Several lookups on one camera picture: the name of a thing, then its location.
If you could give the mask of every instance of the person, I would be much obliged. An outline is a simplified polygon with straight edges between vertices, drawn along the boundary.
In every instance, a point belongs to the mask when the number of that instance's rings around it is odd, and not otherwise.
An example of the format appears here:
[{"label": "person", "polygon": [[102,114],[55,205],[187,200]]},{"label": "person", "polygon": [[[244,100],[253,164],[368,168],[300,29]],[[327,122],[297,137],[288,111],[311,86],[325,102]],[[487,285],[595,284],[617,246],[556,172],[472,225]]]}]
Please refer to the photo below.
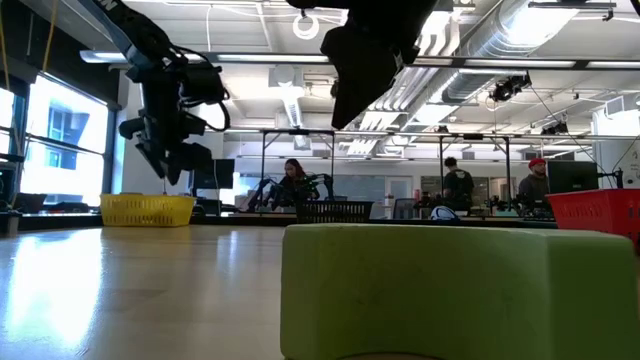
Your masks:
[{"label": "person", "polygon": [[307,174],[298,160],[287,160],[284,163],[284,172],[285,175],[280,181],[280,191],[274,195],[276,205],[294,206],[297,201],[317,200],[320,197],[315,185],[305,180]]},{"label": "person", "polygon": [[454,211],[469,211],[474,188],[471,174],[458,168],[458,161],[452,157],[445,159],[444,166],[449,169],[449,173],[444,177],[445,205]]},{"label": "person", "polygon": [[549,193],[547,162],[540,158],[533,159],[529,162],[529,170],[531,170],[531,174],[520,182],[518,195],[534,205],[546,203],[546,195]]}]

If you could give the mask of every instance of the red basket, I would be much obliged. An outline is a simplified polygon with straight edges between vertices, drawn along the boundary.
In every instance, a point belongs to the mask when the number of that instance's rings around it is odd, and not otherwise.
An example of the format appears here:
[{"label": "red basket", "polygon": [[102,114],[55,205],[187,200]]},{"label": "red basket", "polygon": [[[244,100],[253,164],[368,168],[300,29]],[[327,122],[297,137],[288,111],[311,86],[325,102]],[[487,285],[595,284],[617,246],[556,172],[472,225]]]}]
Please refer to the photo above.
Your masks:
[{"label": "red basket", "polygon": [[640,189],[609,189],[547,195],[558,228],[626,236],[640,254]]}]

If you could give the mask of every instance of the computer monitor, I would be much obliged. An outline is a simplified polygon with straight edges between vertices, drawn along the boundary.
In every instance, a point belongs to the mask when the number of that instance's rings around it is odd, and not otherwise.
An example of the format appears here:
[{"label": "computer monitor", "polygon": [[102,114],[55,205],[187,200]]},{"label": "computer monitor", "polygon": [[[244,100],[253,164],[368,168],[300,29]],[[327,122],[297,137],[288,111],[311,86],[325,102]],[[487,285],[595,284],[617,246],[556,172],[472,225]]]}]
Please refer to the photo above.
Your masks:
[{"label": "computer monitor", "polygon": [[233,171],[235,160],[212,160],[206,170],[194,170],[191,173],[192,189],[233,189]]},{"label": "computer monitor", "polygon": [[598,165],[590,161],[551,160],[547,162],[547,173],[551,194],[599,188]]}]

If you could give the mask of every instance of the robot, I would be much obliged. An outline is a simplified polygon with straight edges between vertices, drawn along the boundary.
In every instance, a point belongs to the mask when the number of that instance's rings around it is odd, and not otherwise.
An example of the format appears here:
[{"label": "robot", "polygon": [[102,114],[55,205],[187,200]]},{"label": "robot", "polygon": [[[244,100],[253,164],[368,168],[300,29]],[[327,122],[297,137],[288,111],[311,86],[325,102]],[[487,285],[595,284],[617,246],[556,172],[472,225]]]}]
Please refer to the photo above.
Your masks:
[{"label": "robot", "polygon": [[[342,129],[393,85],[406,64],[415,61],[414,46],[435,0],[400,0],[395,6],[378,6],[366,0],[287,0],[299,9],[327,7],[348,9],[345,26],[327,33],[321,52],[338,71],[334,128]],[[175,185],[183,170],[204,169],[211,151],[197,143],[185,143],[189,135],[203,135],[207,122],[187,109],[218,104],[230,126],[222,103],[228,93],[220,67],[205,56],[174,45],[167,34],[146,16],[121,0],[79,0],[107,29],[113,43],[131,65],[127,72],[142,88],[144,108],[140,117],[124,121],[119,133],[137,137],[136,148],[160,178]],[[190,63],[187,54],[202,61]]]}]

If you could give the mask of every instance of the yellow basket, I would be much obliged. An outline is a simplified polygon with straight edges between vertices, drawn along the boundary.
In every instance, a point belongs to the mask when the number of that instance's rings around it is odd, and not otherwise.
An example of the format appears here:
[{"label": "yellow basket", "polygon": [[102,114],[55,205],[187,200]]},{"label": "yellow basket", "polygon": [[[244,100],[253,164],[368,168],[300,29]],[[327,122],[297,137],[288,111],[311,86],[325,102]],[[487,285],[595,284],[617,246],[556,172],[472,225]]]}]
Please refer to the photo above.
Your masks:
[{"label": "yellow basket", "polygon": [[195,199],[167,195],[101,195],[105,226],[189,225]]}]

